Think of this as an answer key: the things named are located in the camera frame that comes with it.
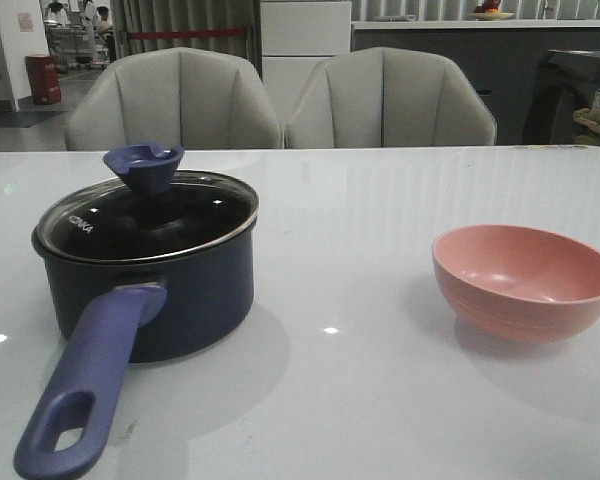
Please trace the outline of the glass lid with blue knob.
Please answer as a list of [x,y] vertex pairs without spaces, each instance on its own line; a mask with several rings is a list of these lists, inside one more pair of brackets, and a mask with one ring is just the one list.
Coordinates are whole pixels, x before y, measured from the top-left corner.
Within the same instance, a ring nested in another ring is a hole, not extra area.
[[182,170],[184,154],[156,143],[105,153],[114,178],[53,204],[34,240],[67,260],[127,264],[187,255],[250,229],[259,209],[254,188],[225,174]]

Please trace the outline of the dark blue saucepan purple handle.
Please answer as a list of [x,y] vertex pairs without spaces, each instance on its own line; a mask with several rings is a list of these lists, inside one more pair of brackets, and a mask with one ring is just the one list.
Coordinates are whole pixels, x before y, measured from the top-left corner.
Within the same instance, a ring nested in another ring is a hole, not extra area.
[[32,234],[67,343],[16,448],[21,477],[87,473],[106,446],[130,363],[193,353],[243,321],[254,297],[254,225],[208,249],[127,264],[67,260]]

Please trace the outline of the pink bowl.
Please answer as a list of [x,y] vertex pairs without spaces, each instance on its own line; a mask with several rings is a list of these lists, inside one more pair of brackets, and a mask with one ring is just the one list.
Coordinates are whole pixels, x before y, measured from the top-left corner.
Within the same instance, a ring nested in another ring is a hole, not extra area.
[[600,318],[600,252],[516,225],[470,225],[432,245],[438,287],[474,327],[524,344],[584,332]]

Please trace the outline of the white cabinet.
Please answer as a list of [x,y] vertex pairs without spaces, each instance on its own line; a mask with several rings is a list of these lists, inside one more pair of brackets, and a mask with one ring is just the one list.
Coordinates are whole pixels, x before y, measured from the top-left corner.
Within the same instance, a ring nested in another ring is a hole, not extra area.
[[349,1],[262,1],[262,79],[285,125],[314,66],[350,51]]

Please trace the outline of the red barrier belt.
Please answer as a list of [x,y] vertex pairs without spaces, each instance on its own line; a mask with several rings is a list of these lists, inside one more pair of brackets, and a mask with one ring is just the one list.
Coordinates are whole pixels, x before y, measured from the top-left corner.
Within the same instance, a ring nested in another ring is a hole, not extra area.
[[203,29],[187,31],[157,31],[157,32],[128,32],[129,40],[175,40],[175,39],[203,39],[246,37],[249,33],[247,27],[226,29]]

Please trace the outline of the grey counter with white top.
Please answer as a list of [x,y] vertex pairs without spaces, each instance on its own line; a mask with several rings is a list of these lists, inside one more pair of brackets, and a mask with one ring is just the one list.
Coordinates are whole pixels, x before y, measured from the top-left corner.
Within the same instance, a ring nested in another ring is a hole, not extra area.
[[600,50],[600,20],[358,21],[352,47],[417,50],[453,60],[495,117],[498,144],[523,144],[538,65],[550,50]]

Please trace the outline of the grey curtain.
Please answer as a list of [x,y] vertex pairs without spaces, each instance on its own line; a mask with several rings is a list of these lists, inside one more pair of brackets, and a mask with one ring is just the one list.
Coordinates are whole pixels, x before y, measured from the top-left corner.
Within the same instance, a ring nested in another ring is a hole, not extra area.
[[[173,47],[191,47],[242,57],[261,71],[258,1],[113,1],[118,54],[122,57]],[[246,37],[129,40],[128,32],[187,31],[247,27]]]

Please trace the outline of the fruit plate on counter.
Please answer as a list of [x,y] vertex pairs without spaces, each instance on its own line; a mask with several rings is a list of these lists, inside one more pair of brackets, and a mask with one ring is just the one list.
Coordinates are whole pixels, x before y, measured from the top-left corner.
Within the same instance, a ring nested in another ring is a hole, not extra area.
[[478,21],[508,20],[513,17],[514,13],[501,10],[500,0],[482,1],[468,14],[469,19]]

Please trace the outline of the red trash bin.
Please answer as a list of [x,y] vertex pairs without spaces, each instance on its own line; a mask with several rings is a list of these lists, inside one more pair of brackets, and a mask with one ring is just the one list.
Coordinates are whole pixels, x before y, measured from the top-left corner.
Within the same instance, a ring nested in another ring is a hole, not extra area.
[[51,55],[29,55],[25,57],[25,65],[33,103],[59,103],[62,95],[55,59]]

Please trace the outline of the dark grey appliance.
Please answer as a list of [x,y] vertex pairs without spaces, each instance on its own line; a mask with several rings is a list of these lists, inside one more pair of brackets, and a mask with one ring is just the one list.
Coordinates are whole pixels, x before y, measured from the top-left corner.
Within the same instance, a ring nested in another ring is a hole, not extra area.
[[573,113],[600,108],[600,50],[550,50],[536,72],[523,144],[569,144]]

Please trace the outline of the tan folded cushion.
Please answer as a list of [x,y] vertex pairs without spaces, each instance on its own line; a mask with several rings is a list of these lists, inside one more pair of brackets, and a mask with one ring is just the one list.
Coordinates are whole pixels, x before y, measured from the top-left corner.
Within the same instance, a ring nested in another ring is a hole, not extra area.
[[573,120],[576,124],[575,144],[600,146],[600,109],[576,110]]

